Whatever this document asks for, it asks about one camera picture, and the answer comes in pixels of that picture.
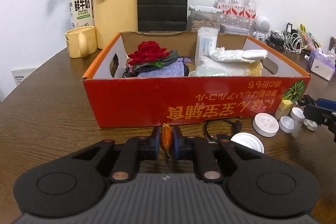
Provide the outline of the small white tin box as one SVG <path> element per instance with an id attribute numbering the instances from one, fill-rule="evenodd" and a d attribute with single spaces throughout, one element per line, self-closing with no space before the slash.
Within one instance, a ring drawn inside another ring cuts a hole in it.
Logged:
<path id="1" fill-rule="evenodd" d="M 226 26 L 224 24 L 220 25 L 220 32 L 230 35 L 249 35 L 249 30 L 245 28 L 235 27 L 235 26 Z"/>

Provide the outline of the yellow ceramic mug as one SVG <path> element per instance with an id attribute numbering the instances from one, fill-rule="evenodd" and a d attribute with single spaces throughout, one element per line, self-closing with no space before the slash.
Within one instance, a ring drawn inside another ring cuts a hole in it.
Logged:
<path id="1" fill-rule="evenodd" d="M 84 58 L 97 51 L 94 26 L 74 28 L 67 31 L 65 37 L 70 58 Z"/>

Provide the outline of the purple fabric pouch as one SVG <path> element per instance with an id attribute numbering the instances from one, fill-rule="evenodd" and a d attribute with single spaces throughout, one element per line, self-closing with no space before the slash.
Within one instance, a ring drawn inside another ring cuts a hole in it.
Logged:
<path id="1" fill-rule="evenodd" d="M 188 64 L 191 60 L 186 57 L 178 57 L 177 61 L 149 72 L 141 72 L 138 78 L 184 77 L 189 75 Z"/>

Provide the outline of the white plastic bag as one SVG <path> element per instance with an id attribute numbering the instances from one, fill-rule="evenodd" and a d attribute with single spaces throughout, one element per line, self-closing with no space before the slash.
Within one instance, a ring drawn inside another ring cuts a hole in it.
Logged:
<path id="1" fill-rule="evenodd" d="M 226 50 L 224 47 L 216 48 L 208 56 L 200 56 L 197 65 L 209 60 L 222 63 L 254 63 L 262 61 L 268 56 L 267 50 Z"/>

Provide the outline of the purple tissue pack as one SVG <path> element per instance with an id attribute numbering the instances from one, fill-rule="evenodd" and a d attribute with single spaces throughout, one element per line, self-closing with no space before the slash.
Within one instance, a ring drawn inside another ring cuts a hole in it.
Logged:
<path id="1" fill-rule="evenodd" d="M 321 48 L 311 51 L 308 65 L 311 72 L 329 81 L 335 74 L 335 52 L 324 54 Z"/>

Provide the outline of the navy blue case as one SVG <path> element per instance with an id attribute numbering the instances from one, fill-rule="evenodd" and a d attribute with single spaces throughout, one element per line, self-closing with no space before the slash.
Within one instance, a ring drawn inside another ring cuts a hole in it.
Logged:
<path id="1" fill-rule="evenodd" d="M 132 67 L 126 67 L 124 73 L 122 74 L 123 78 L 137 77 L 138 72 L 135 72 Z"/>

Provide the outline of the colourful snack packet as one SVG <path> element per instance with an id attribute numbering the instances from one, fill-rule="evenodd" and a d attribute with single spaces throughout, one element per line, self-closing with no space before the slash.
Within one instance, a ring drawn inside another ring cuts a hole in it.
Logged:
<path id="1" fill-rule="evenodd" d="M 320 43 L 317 42 L 312 33 L 303 25 L 299 25 L 299 30 L 301 31 L 302 40 L 307 45 L 309 50 L 318 49 L 321 47 Z"/>

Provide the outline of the clear nut storage container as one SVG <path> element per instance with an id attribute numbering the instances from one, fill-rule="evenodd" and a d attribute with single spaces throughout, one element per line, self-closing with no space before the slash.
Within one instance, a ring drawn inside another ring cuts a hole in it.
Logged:
<path id="1" fill-rule="evenodd" d="M 221 9 L 209 6 L 189 6 L 191 12 L 191 31 L 197 31 L 201 27 L 220 29 Z"/>

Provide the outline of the small white capped vial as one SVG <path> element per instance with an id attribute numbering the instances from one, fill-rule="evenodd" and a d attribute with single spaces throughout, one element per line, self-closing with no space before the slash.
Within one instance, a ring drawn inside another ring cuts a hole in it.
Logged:
<path id="1" fill-rule="evenodd" d="M 291 135 L 292 137 L 296 138 L 302 129 L 305 116 L 303 110 L 300 109 L 299 107 L 293 107 L 290 111 L 290 116 L 294 121 L 294 129 Z"/>

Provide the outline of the large white ribbed lid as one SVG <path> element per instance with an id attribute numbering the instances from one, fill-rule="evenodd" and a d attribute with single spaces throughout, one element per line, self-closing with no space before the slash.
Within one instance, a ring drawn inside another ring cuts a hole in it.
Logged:
<path id="1" fill-rule="evenodd" d="M 247 132 L 237 133 L 231 137 L 231 141 L 234 141 L 235 143 L 238 143 L 240 145 L 243 145 L 260 153 L 265 152 L 264 145 L 261 142 L 261 140 L 255 135 L 252 135 L 251 133 Z"/>

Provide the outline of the iridescent green bundle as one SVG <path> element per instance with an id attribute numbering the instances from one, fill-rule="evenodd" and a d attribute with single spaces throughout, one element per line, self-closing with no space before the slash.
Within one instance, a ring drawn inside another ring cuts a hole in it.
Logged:
<path id="1" fill-rule="evenodd" d="M 201 66 L 197 66 L 189 73 L 189 77 L 226 77 L 226 75 L 226 72 L 221 69 Z"/>

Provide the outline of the white milk carton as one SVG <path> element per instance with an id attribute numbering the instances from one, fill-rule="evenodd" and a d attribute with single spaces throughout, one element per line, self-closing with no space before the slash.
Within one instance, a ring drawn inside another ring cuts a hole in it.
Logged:
<path id="1" fill-rule="evenodd" d="M 93 26 L 92 0 L 68 0 L 73 28 Z"/>

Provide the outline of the orange candy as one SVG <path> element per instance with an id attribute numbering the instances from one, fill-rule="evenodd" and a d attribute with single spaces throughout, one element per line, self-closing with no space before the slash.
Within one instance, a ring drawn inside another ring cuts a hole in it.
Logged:
<path id="1" fill-rule="evenodd" d="M 162 131 L 161 131 L 161 145 L 169 158 L 171 158 L 170 147 L 172 141 L 173 141 L 173 130 L 168 124 L 164 123 L 162 125 Z"/>

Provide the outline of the water bottle right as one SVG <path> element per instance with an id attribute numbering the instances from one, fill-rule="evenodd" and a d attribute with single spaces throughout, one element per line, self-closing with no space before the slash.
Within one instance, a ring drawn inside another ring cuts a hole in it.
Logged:
<path id="1" fill-rule="evenodd" d="M 255 0 L 244 0 L 243 26 L 249 29 L 256 17 L 257 5 Z"/>

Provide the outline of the translucent plastic container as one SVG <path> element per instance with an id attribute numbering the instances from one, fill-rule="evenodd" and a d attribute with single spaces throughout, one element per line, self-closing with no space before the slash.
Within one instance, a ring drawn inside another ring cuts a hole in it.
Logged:
<path id="1" fill-rule="evenodd" d="M 197 32 L 197 45 L 195 51 L 195 65 L 199 65 L 202 56 L 209 57 L 217 47 L 218 29 L 201 27 Z"/>

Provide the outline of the red cardboard box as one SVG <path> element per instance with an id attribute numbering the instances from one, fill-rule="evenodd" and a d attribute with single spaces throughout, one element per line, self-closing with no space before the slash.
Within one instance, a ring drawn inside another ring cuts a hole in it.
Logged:
<path id="1" fill-rule="evenodd" d="M 142 42 L 155 41 L 193 59 L 197 33 L 123 32 L 98 54 L 83 76 L 87 97 L 101 128 L 202 123 L 217 118 L 272 114 L 283 96 L 300 98 L 310 74 L 281 53 L 267 48 L 278 71 L 256 76 L 123 78 L 127 57 Z"/>

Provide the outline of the water bottle left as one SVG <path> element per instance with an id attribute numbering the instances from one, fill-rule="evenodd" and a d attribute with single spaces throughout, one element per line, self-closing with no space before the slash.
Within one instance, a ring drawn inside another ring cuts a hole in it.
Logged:
<path id="1" fill-rule="evenodd" d="M 220 24 L 227 24 L 231 13 L 231 0 L 215 0 L 214 7 L 221 10 Z"/>

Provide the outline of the yellow white alpaca plush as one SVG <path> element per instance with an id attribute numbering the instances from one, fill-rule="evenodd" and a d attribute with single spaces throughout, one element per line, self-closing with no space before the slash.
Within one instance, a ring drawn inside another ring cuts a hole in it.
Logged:
<path id="1" fill-rule="evenodd" d="M 224 63 L 223 70 L 228 76 L 262 76 L 261 61 L 253 63 Z"/>

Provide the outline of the yellow eraser block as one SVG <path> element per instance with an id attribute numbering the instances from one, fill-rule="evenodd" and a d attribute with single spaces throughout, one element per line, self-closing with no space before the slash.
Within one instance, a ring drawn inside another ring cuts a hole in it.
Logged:
<path id="1" fill-rule="evenodd" d="M 274 113 L 274 117 L 279 120 L 282 116 L 288 115 L 292 107 L 293 102 L 291 100 L 282 100 Z"/>

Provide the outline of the white round disc device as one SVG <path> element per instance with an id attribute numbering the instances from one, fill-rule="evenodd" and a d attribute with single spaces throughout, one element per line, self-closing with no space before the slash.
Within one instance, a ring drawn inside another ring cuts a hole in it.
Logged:
<path id="1" fill-rule="evenodd" d="M 258 134 L 267 138 L 274 137 L 280 128 L 276 118 L 267 113 L 258 113 L 252 126 Z"/>

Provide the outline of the water bottle middle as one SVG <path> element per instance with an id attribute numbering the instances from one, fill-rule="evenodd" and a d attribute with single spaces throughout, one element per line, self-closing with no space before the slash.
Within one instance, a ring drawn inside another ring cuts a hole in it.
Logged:
<path id="1" fill-rule="evenodd" d="M 244 14 L 244 4 L 243 0 L 230 0 L 231 10 L 230 10 L 230 21 L 231 25 L 234 27 L 240 26 L 243 14 Z"/>

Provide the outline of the white robot toy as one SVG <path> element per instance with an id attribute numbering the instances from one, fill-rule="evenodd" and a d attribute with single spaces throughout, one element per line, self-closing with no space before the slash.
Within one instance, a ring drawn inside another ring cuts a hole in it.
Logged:
<path id="1" fill-rule="evenodd" d="M 270 30 L 270 22 L 266 16 L 257 16 L 254 25 L 253 37 L 264 42 L 266 35 Z"/>

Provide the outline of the water bottle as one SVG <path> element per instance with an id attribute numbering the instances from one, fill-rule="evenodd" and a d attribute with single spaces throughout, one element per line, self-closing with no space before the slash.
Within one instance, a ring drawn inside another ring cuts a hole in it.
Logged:
<path id="1" fill-rule="evenodd" d="M 221 10 L 220 24 L 227 24 L 231 13 L 231 0 L 215 0 L 214 7 Z"/>
<path id="2" fill-rule="evenodd" d="M 256 17 L 257 5 L 255 0 L 244 0 L 243 26 L 249 29 Z"/>
<path id="3" fill-rule="evenodd" d="M 243 0 L 230 0 L 231 10 L 230 10 L 230 21 L 231 25 L 234 27 L 240 26 L 243 14 L 244 14 L 244 4 Z"/>

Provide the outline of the red artificial rose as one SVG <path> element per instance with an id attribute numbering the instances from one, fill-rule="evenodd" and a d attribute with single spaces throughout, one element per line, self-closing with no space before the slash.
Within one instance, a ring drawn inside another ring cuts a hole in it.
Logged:
<path id="1" fill-rule="evenodd" d="M 167 48 L 161 48 L 155 41 L 142 42 L 138 45 L 138 50 L 129 54 L 128 64 L 131 66 L 155 62 L 170 55 Z"/>

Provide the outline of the small white round cap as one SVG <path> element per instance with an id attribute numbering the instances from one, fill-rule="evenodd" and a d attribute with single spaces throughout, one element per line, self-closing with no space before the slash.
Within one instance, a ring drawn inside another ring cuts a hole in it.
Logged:
<path id="1" fill-rule="evenodd" d="M 282 116 L 279 120 L 280 129 L 287 134 L 291 134 L 294 130 L 294 120 L 289 116 Z"/>

